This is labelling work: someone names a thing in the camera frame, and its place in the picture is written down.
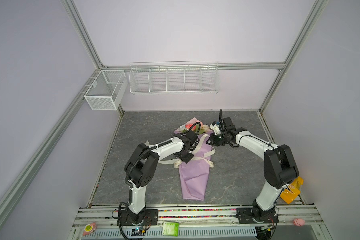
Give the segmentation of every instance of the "green package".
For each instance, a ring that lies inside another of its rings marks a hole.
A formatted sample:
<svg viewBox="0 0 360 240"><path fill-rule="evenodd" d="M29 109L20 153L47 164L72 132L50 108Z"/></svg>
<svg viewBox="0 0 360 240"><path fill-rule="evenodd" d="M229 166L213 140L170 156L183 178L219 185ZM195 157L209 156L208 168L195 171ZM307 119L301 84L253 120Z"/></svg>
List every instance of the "green package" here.
<svg viewBox="0 0 360 240"><path fill-rule="evenodd" d="M179 223L163 222L163 235L177 237L179 232Z"/></svg>

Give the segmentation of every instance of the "white wall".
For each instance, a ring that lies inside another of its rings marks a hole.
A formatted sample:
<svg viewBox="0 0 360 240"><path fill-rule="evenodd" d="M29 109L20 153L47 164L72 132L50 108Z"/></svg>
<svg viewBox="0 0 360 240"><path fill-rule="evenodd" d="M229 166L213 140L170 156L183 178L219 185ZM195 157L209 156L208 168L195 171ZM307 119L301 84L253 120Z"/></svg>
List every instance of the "white wall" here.
<svg viewBox="0 0 360 240"><path fill-rule="evenodd" d="M126 111L259 109L277 73L276 69L219 71L218 93L133 95L128 87L121 105Z"/></svg>
<svg viewBox="0 0 360 240"><path fill-rule="evenodd" d="M265 117L333 239L360 239L360 0L329 2Z"/></svg>
<svg viewBox="0 0 360 240"><path fill-rule="evenodd" d="M283 62L314 0L75 0L104 65ZM218 94L132 95L127 111L259 109L276 70L220 71Z"/></svg>
<svg viewBox="0 0 360 240"><path fill-rule="evenodd" d="M0 0L0 199L93 71L60 1ZM66 239L117 120L84 103L0 239Z"/></svg>
<svg viewBox="0 0 360 240"><path fill-rule="evenodd" d="M75 0L104 65L283 62L314 0Z"/></svg>
<svg viewBox="0 0 360 240"><path fill-rule="evenodd" d="M0 231L0 240L65 240L86 207L118 120L84 103Z"/></svg>
<svg viewBox="0 0 360 240"><path fill-rule="evenodd" d="M58 0L0 0L0 199L94 71Z"/></svg>

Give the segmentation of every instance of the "vent grille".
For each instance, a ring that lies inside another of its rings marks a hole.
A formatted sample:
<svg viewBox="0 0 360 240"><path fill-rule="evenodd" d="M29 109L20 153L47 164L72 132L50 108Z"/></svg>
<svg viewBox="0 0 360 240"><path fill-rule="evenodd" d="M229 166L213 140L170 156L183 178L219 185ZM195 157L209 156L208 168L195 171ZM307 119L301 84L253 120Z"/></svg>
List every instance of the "vent grille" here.
<svg viewBox="0 0 360 240"><path fill-rule="evenodd" d="M128 238L131 237L132 228L124 230ZM144 238L168 238L163 236L162 228L151 228L147 231ZM211 238L211 237L255 237L257 236L255 227L180 227L178 237L181 238ZM117 229L97 229L95 232L82 237L82 239L123 239L120 230Z"/></svg>

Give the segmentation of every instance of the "white flower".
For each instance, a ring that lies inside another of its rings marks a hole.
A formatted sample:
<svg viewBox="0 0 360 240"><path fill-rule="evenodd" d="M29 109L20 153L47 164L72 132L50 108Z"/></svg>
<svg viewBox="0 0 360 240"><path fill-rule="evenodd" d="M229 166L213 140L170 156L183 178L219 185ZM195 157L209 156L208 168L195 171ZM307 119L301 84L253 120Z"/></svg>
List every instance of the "white flower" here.
<svg viewBox="0 0 360 240"><path fill-rule="evenodd" d="M208 127L208 125L204 124L204 125L202 126L202 129L204 130L204 132L207 132L208 129L209 129L209 127Z"/></svg>
<svg viewBox="0 0 360 240"><path fill-rule="evenodd" d="M180 132L184 132L184 131L187 131L188 129L185 127L185 124L184 125L181 125L180 127L179 127L179 131Z"/></svg>

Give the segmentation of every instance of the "wire shelf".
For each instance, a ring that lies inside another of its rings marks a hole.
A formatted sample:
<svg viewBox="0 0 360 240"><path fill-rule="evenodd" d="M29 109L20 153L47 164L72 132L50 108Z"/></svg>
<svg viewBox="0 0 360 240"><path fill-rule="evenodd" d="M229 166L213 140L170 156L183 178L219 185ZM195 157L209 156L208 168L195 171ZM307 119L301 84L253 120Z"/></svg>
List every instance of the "wire shelf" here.
<svg viewBox="0 0 360 240"><path fill-rule="evenodd" d="M127 85L124 71L101 70L84 98L92 110L117 110Z"/></svg>
<svg viewBox="0 0 360 240"><path fill-rule="evenodd" d="M155 67L131 63L129 82L132 94L217 93L220 87L217 62Z"/></svg>

